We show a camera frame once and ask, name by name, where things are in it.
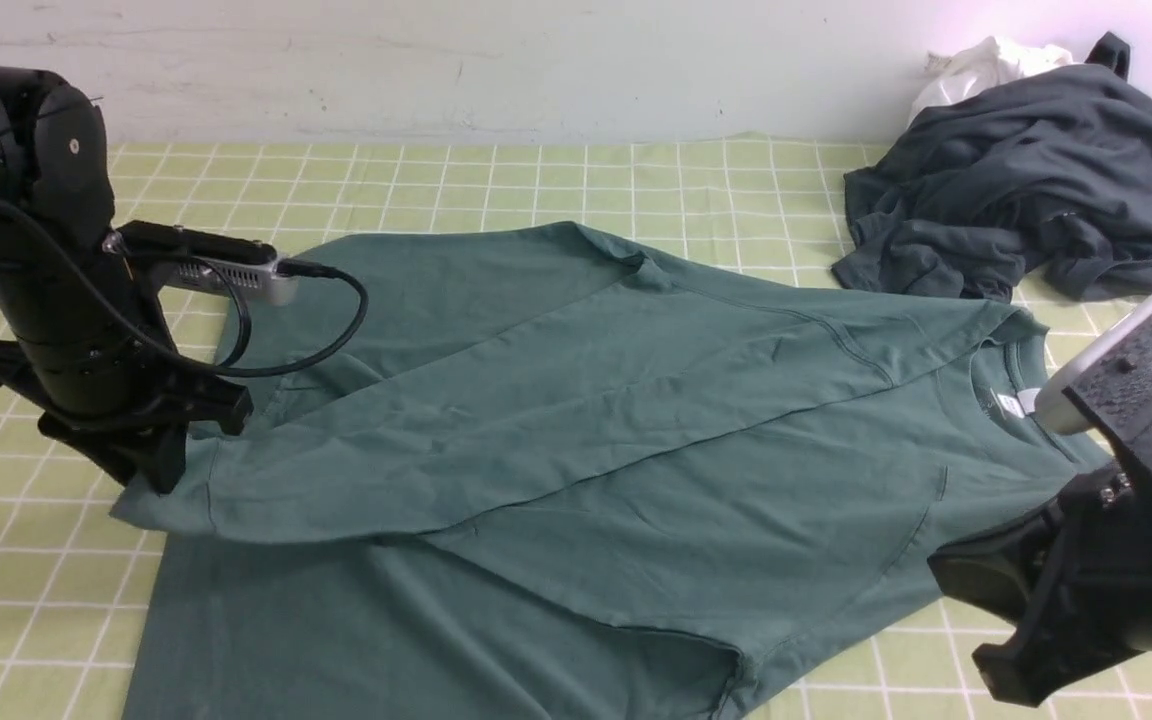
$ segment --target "black cable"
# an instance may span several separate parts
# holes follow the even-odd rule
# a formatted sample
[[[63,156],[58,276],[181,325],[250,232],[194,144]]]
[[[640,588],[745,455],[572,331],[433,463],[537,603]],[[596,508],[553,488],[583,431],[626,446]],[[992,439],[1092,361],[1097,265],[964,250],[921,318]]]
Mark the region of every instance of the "black cable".
[[[9,202],[0,200],[0,217],[12,220],[13,222],[20,225],[24,232],[32,234],[35,240],[40,241],[44,245],[48,247],[56,258],[65,265],[78,279],[79,285],[86,288],[91,293],[93,300],[97,304],[104,306],[106,313],[109,313],[109,318],[114,319],[128,333],[131,333],[132,338],[141,341],[150,350],[154,350],[165,361],[179,367],[197,370],[197,372],[211,373],[220,377],[229,378],[271,378],[276,376],[285,376],[288,373],[296,373],[303,369],[311,367],[316,364],[321,363],[321,361],[327,359],[329,356],[334,355],[340,348],[344,347],[344,343],[349,342],[349,338],[353,338],[353,333],[358,331],[367,316],[367,288],[362,287],[362,282],[351,274],[340,272],[340,270],[329,268],[326,265],[319,265],[317,263],[308,263],[303,260],[283,260],[279,264],[279,272],[285,272],[287,275],[298,275],[298,276],[310,276],[310,278],[332,278],[339,279],[339,281],[344,281],[351,287],[356,293],[358,293],[358,309],[355,311],[351,321],[344,332],[340,333],[332,343],[324,347],[323,350],[314,353],[308,357],[302,357],[302,359],[294,361],[294,363],[287,363],[285,365],[275,365],[273,367],[223,367],[221,365],[212,363],[200,363],[197,359],[191,359],[184,355],[180,355],[177,351],[172,350],[172,348],[164,346],[159,341],[149,336],[145,331],[136,327],[136,323],[128,320],[120,311],[118,306],[111,304],[109,300],[106,300],[105,293],[97,288],[88,274],[83,273],[77,263],[70,258],[68,252],[65,251],[63,247],[56,242],[56,238],[51,237],[51,233],[47,228],[41,227],[37,220],[29,217],[24,210],[17,209],[17,206],[12,205]]]
[[[128,260],[147,260],[150,263],[173,263],[175,265],[187,265],[189,263],[202,265],[206,270],[211,270],[211,273],[220,278],[220,282],[225,286],[225,295],[229,296],[229,300],[234,301],[234,313],[238,316],[238,336],[234,340],[234,348],[229,350],[229,355],[221,359],[219,365],[221,367],[229,367],[237,361],[241,361],[243,354],[247,353],[247,347],[252,340],[252,316],[251,310],[248,309],[247,297],[243,293],[238,291],[237,287],[234,287],[233,279],[228,274],[221,272],[221,270],[206,258],[198,258],[197,255],[179,255],[173,252],[128,252],[122,255],[123,258]]]

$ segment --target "white wall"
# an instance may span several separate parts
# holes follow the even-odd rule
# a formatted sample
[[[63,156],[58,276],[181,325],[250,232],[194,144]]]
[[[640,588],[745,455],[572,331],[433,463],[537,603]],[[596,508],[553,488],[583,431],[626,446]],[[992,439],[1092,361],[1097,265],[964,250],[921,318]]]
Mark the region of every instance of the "white wall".
[[[884,138],[929,50],[1106,29],[1152,94],[1151,0],[0,0],[0,65],[114,141]]]

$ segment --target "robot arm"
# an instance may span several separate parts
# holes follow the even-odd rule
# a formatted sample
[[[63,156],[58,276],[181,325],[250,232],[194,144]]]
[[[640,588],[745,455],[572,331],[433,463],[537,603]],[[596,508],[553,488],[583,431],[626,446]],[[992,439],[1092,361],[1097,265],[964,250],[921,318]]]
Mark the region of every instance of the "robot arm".
[[[1029,707],[1152,652],[1152,296],[1052,377],[1036,415],[1100,430],[1114,458],[929,560],[946,596],[1015,626],[973,660],[996,700]]]
[[[184,470],[189,423],[242,432],[252,410],[223,377],[296,372],[342,347],[366,312],[355,278],[288,260],[273,247],[153,223],[118,232],[100,109],[45,70],[0,67],[0,387],[44,410],[38,429],[122,484],[143,475],[166,493]],[[157,294],[164,285],[248,300],[291,300],[296,276],[339,278],[358,311],[323,351],[278,367],[179,355]]]

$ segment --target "wrinkled fabric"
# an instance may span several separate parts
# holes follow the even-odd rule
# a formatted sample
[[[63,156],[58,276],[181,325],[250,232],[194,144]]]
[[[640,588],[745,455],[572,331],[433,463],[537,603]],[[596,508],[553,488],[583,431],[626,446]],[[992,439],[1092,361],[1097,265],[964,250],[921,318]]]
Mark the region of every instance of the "wrinkled fabric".
[[[1009,301],[1047,264],[1071,300],[1152,291],[1152,99],[1070,65],[925,109],[847,174],[846,217],[854,290]]]
[[[1000,396],[1043,327],[801,290],[576,223],[356,236],[343,351],[197,429],[124,717],[732,719],[937,598],[943,541],[1100,464]],[[253,309],[313,353],[338,283]],[[221,347],[233,339],[227,321]]]

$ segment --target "screw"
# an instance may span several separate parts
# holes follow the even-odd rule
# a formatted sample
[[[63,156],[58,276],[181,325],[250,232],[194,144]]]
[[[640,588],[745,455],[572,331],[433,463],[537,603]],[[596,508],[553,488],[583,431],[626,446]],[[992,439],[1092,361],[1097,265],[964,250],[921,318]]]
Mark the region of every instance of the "screw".
[[[106,234],[105,241],[101,241],[100,249],[109,255],[120,255],[123,251],[123,236],[118,232],[112,232]]]

